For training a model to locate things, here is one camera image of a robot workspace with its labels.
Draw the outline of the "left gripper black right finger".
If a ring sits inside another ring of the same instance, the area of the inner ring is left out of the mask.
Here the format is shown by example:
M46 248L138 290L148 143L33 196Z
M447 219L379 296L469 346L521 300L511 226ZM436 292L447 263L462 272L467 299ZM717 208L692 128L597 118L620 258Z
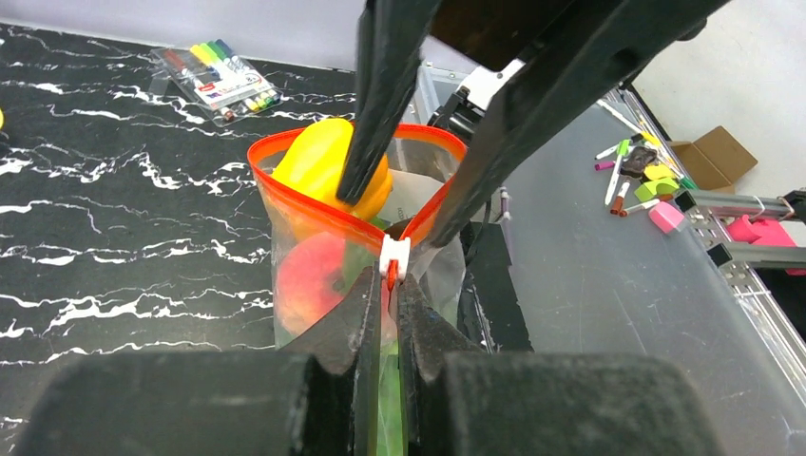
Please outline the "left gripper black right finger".
M397 285L403 442L409 455L721 455L691 383L621 353L491 354Z

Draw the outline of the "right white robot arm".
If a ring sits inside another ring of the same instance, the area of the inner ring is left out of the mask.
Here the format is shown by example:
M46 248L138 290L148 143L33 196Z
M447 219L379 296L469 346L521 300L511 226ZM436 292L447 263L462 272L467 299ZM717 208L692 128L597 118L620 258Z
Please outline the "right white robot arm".
M428 37L476 70L435 114L469 146L427 242L445 245L527 158L718 1L368 1L357 29L355 133L337 198L367 193L416 89Z

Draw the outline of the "yellow toy bell pepper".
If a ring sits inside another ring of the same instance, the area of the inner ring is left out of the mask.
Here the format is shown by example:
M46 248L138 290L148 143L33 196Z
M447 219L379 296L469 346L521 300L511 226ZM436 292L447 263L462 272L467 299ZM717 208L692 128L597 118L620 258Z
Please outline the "yellow toy bell pepper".
M336 197L353 134L353 125L342 118L328 118L307 126L286 151L272 178L344 213L371 220L393 190L393 175L384 158L358 203L348 204Z

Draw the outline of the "green toy lettuce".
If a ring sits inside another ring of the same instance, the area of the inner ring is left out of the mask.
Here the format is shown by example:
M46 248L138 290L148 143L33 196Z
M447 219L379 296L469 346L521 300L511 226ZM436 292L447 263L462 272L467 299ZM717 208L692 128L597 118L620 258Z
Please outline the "green toy lettuce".
M430 306L444 316L452 325L456 324L458 293L463 272L454 268L456 251L460 245L452 243L432 257L421 257L417 268L423 272L418 283L429 300ZM341 295L347 294L357 276L367 266L374 263L374 256L363 246L350 240L344 244L340 272L336 275L333 289ZM398 368L397 327L389 314L390 295L382 290L381 302L384 307L381 325L380 374L378 384L377 454L402 455L401 392Z

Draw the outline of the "clear zip top bag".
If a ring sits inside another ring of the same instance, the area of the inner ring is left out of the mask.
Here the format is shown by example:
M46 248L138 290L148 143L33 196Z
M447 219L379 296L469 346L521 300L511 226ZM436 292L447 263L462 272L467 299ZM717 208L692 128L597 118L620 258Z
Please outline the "clear zip top bag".
M463 278L465 275L463 249L458 240L452 240L444 248L431 247L426 242L454 172L466 154L466 147L458 138L432 126L400 125L382 155L393 175L393 190L380 212L367 221L302 195L272 178L304 128L260 139L247 152L272 225L275 331L280 349L300 336L285 330L275 309L279 265L299 244L312 249L333 244L344 246L350 240L366 248L374 256L371 266L376 266L381 275L381 297L383 289L389 292L389 314L395 323L397 285L407 277L419 285L423 272L417 263L421 257L433 257L456 242L460 248L456 251L454 268L464 273Z

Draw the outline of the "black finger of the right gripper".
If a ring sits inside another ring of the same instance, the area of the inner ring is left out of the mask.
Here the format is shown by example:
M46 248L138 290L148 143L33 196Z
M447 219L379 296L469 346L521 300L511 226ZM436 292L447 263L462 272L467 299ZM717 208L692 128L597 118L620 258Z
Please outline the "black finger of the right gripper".
M576 1L491 98L428 235L445 246L527 158L721 1Z
M358 19L355 130L336 196L356 205L415 92L438 1L367 1Z

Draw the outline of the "toy peach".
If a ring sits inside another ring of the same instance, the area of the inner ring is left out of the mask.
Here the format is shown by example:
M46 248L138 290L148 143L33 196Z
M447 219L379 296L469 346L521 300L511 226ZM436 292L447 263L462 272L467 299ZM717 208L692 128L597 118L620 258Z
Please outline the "toy peach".
M299 244L280 263L275 309L286 331L304 333L341 300L343 255L343 245Z

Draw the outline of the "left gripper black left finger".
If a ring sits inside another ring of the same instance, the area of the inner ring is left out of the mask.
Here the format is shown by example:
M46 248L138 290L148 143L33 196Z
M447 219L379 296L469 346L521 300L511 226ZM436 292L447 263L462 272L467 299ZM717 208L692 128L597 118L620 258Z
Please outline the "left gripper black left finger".
M276 351L90 356L46 389L19 455L373 455L381 275Z

